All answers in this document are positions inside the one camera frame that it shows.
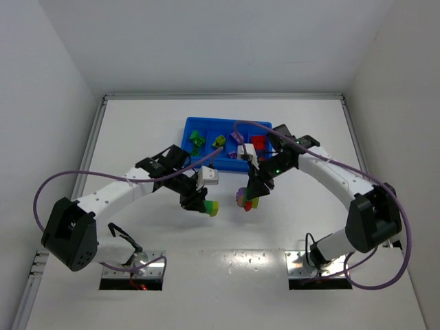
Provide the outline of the green lego brick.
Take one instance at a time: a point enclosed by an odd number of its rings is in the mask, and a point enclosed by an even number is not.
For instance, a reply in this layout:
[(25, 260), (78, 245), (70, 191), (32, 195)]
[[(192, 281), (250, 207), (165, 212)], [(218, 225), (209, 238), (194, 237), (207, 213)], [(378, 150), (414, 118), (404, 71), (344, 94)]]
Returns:
[(199, 135), (192, 139), (192, 144), (197, 149), (200, 149), (205, 143), (206, 143), (205, 138)]

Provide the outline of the yellow printed lego brick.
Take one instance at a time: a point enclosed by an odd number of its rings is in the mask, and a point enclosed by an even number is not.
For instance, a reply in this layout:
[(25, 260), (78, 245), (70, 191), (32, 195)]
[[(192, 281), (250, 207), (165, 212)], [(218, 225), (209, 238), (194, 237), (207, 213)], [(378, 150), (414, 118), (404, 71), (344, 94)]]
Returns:
[(219, 135), (214, 139), (214, 142), (212, 143), (212, 147), (215, 149), (224, 147), (226, 144), (226, 138), (224, 135)]

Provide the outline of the purple round lego brick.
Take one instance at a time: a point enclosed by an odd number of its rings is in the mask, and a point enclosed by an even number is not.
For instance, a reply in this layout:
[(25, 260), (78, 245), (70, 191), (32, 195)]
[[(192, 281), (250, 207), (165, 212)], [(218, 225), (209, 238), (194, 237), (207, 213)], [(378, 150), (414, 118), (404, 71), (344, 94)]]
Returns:
[(238, 143), (242, 143), (243, 136), (240, 133), (231, 132), (230, 136)]

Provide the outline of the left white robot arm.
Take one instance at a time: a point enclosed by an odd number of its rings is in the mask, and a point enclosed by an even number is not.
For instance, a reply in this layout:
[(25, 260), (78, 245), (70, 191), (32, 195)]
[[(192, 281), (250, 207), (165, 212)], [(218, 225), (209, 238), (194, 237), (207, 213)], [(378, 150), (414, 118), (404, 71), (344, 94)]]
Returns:
[(179, 195), (187, 211), (215, 216), (218, 203), (206, 200), (208, 184), (217, 184), (212, 164), (192, 164), (190, 153), (172, 145), (137, 162), (121, 177), (89, 195), (59, 199), (43, 230), (41, 243), (71, 271), (100, 263), (117, 272), (136, 273), (148, 267), (144, 249), (110, 218), (162, 187)]

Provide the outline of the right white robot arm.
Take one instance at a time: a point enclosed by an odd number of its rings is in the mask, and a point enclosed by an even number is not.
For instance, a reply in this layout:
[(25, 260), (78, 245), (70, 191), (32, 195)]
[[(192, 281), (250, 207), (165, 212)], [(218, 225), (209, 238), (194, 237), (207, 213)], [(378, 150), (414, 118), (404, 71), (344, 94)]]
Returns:
[(238, 139), (238, 157), (248, 163), (248, 182), (236, 194), (240, 207), (250, 209), (259, 197), (274, 189), (274, 179), (295, 168), (322, 184), (347, 209), (343, 229), (311, 244), (306, 261), (320, 269), (333, 259), (352, 252), (367, 253), (402, 231), (395, 190), (388, 184), (373, 184), (364, 175), (336, 165), (319, 141), (310, 135), (295, 137), (284, 125), (268, 131), (275, 154), (260, 160), (253, 144)]

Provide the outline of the green yellow purple lego bar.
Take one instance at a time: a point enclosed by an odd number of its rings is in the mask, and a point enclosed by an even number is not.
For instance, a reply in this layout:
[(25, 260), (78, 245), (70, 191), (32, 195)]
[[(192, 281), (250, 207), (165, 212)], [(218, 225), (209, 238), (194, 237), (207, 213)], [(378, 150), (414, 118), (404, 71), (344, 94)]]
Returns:
[(254, 199), (248, 199), (247, 192), (247, 188), (241, 187), (236, 192), (235, 200), (238, 207), (244, 209), (246, 212), (249, 212), (258, 208), (259, 198), (256, 197)]

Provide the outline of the blue compartment tray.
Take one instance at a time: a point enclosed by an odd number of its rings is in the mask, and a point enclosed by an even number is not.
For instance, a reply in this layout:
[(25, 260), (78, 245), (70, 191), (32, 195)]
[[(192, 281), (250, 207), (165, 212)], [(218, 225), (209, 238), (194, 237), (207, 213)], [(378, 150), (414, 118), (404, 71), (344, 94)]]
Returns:
[[(186, 120), (181, 148), (190, 153), (194, 163), (218, 147), (223, 150), (214, 159), (213, 165), (220, 171), (246, 173), (248, 164), (237, 158), (239, 140), (234, 133), (232, 119), (189, 117)], [(240, 124), (238, 132), (246, 144), (252, 144), (259, 160), (266, 160), (274, 153), (267, 131), (250, 124)]]

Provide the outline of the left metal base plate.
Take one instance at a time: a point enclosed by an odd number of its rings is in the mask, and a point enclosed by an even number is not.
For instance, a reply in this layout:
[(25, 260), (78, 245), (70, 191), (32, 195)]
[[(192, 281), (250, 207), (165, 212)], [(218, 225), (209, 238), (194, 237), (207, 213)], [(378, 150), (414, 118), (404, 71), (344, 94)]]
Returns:
[(164, 250), (145, 250), (135, 255), (127, 265), (103, 267), (102, 279), (129, 280), (130, 274), (136, 280), (162, 280), (166, 270), (166, 252)]

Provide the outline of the metal base plate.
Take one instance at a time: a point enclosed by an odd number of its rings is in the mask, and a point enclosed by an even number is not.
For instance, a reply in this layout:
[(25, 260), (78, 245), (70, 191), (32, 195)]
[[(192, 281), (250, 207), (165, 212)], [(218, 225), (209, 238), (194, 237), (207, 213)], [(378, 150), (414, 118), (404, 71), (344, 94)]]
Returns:
[(130, 274), (136, 280), (162, 280), (166, 270), (166, 252), (164, 250), (145, 250), (135, 255), (127, 265), (103, 267), (102, 279), (129, 280)]
[(306, 261), (305, 252), (299, 250), (285, 251), (288, 279), (307, 280), (313, 278), (345, 278), (343, 272), (345, 256), (333, 259), (330, 264), (322, 266), (320, 270), (313, 263)]

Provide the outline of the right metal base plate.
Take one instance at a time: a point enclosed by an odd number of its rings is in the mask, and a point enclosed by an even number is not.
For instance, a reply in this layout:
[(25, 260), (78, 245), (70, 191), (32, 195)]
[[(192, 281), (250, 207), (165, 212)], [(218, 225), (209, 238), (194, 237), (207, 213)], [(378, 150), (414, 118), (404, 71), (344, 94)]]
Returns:
[(313, 263), (306, 261), (305, 252), (299, 250), (285, 251), (288, 279), (307, 280), (313, 278), (345, 278), (343, 272), (345, 256), (333, 259), (330, 264), (322, 266), (320, 270)]

